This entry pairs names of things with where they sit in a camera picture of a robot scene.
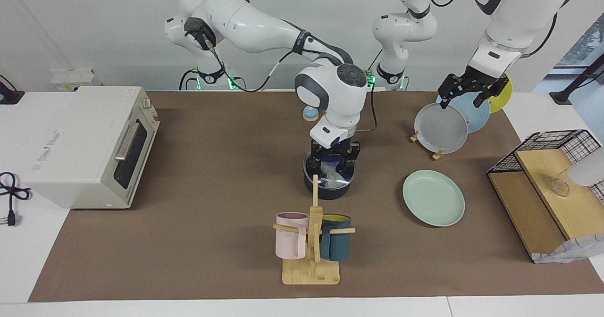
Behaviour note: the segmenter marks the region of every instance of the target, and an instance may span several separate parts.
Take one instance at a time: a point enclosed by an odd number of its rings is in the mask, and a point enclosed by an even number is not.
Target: blue round object
[[[489,121],[490,104],[485,100],[479,108],[474,107],[474,99],[476,99],[477,95],[478,93],[466,93],[453,98],[449,103],[449,106],[455,107],[466,118],[468,133],[474,133],[483,128],[487,121]],[[436,102],[440,102],[440,100],[441,98],[438,96]]]
[[[304,111],[302,111],[302,115],[307,119],[315,119],[316,117],[319,117],[319,110],[311,106],[306,106],[304,107]]]

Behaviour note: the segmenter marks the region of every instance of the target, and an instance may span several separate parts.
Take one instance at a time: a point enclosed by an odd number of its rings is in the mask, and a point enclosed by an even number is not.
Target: mug rack
[[[340,281],[339,262],[321,259],[319,235],[323,222],[323,207],[319,206],[319,176],[313,176],[312,206],[308,222],[308,242],[306,257],[303,259],[283,259],[281,281],[286,285],[334,285]],[[298,232],[297,227],[273,224],[274,229]],[[356,229],[332,229],[331,234],[355,233]]]

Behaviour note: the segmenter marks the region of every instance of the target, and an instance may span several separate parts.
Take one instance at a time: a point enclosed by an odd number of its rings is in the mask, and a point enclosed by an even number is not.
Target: wooden board
[[[530,256],[552,253],[565,242],[524,172],[491,173],[489,179]]]
[[[284,259],[281,281],[287,285],[338,284],[339,263],[325,259],[321,259],[319,263],[315,263],[313,259]]]
[[[565,238],[604,233],[604,205],[590,188],[572,184],[568,197],[550,189],[550,179],[571,165],[562,150],[520,151],[516,156]]]

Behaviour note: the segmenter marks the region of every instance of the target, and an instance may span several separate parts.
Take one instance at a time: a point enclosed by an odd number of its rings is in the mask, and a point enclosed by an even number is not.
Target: pink mug
[[[277,224],[297,227],[298,232],[277,229],[275,254],[281,259],[303,259],[306,257],[306,229],[308,214],[281,212],[277,214]]]

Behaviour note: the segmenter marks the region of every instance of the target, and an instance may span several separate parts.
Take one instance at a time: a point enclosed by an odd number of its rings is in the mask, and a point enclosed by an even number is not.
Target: oven window
[[[145,130],[143,124],[139,120],[136,120],[136,122],[138,122],[139,125],[138,130],[136,130],[136,134],[134,135],[130,152],[125,160],[118,162],[114,172],[115,181],[123,188],[128,188],[128,184],[130,184],[130,179],[132,179],[134,169],[136,168],[136,163],[143,152],[145,141],[147,140],[147,130]]]

